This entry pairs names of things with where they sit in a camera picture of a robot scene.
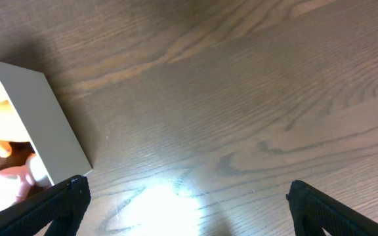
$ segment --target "wood grain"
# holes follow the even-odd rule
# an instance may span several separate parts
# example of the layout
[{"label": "wood grain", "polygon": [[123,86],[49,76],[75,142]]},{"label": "wood grain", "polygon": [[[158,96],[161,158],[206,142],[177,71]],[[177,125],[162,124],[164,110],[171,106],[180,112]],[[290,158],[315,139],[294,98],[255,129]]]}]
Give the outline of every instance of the wood grain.
[{"label": "wood grain", "polygon": [[378,221],[378,1],[329,2],[0,1],[94,166],[79,235],[292,235],[295,179]]}]

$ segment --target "toy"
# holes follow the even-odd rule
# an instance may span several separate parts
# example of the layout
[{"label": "toy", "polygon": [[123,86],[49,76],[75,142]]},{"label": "toy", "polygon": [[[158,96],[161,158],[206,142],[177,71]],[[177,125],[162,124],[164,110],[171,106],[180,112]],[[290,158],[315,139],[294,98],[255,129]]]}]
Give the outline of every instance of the toy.
[{"label": "toy", "polygon": [[[30,137],[21,119],[8,101],[8,95],[0,87],[0,157],[9,157],[9,142],[28,142]],[[46,169],[36,154],[31,154],[21,167],[0,170],[0,211],[23,201],[33,185],[50,185]]]}]

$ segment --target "box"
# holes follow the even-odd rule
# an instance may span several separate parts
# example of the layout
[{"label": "box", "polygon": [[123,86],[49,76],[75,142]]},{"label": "box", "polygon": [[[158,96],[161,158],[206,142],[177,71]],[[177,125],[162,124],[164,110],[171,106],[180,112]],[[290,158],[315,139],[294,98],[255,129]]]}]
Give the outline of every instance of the box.
[{"label": "box", "polygon": [[91,166],[42,73],[0,62],[0,86],[20,117],[34,152],[55,185]]}]

